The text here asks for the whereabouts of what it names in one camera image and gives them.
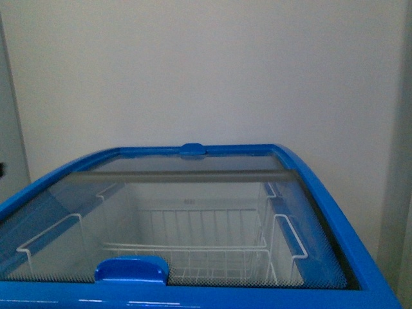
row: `freezer lid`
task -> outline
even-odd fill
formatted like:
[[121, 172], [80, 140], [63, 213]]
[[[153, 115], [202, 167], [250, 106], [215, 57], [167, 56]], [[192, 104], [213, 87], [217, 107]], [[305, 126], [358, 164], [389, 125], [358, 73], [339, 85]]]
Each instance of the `freezer lid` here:
[[[2, 280], [95, 283], [128, 263], [137, 275], [117, 281], [144, 283], [130, 260], [154, 256], [169, 286], [359, 288], [302, 179], [268, 152], [114, 156], [19, 207], [0, 247]], [[118, 274], [98, 267], [111, 259]]]

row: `sliding glass lid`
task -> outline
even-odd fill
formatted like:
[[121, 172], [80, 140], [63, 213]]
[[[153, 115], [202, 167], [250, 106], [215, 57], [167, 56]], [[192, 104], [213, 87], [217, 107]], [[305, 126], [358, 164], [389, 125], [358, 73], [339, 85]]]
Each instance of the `sliding glass lid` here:
[[5, 219], [0, 279], [94, 283], [105, 260], [155, 256], [169, 286], [357, 288], [304, 183], [274, 157], [227, 170], [125, 160], [71, 173]]

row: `chest freezer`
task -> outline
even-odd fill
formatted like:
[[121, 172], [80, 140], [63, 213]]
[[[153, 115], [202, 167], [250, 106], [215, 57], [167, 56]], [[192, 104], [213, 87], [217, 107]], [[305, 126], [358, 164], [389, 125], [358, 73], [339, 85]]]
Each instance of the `chest freezer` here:
[[1, 308], [400, 308], [279, 145], [109, 149], [0, 205]]

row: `blue plastic edge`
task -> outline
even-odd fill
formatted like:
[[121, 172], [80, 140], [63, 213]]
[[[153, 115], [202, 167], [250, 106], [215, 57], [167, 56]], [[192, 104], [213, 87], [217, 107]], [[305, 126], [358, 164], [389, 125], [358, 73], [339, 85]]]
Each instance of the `blue plastic edge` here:
[[[202, 288], [185, 286], [96, 285], [0, 281], [1, 308], [397, 308], [395, 295], [333, 198], [310, 168], [281, 145], [212, 145], [209, 154], [274, 153], [296, 169], [328, 220], [362, 290]], [[178, 154], [179, 147], [124, 147], [99, 151], [43, 176], [0, 205], [0, 220], [72, 171], [85, 170], [118, 155]]]

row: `wire rack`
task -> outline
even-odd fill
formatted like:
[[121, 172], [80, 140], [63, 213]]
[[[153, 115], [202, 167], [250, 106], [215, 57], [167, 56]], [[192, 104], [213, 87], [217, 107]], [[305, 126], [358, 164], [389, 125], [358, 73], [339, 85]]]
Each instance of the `wire rack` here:
[[[296, 261], [306, 259], [308, 252], [290, 218], [274, 213], [274, 190], [268, 194], [263, 185], [255, 185], [254, 190], [243, 190], [254, 192], [253, 198], [211, 198], [206, 193], [193, 197], [188, 192], [194, 188], [177, 185], [168, 190], [157, 188], [155, 192], [163, 192], [161, 197], [152, 193], [137, 198], [140, 195], [132, 184], [105, 197], [112, 187], [96, 194], [102, 203], [87, 216], [70, 214], [20, 245], [17, 252], [25, 254], [27, 262], [10, 277], [38, 278], [54, 273], [58, 281], [61, 277], [63, 281], [76, 277], [92, 281], [93, 271], [103, 259], [154, 255], [169, 264], [168, 285], [303, 284]], [[77, 221], [33, 255], [30, 247], [67, 220]], [[281, 223], [286, 223], [299, 245], [298, 253], [292, 253]]]

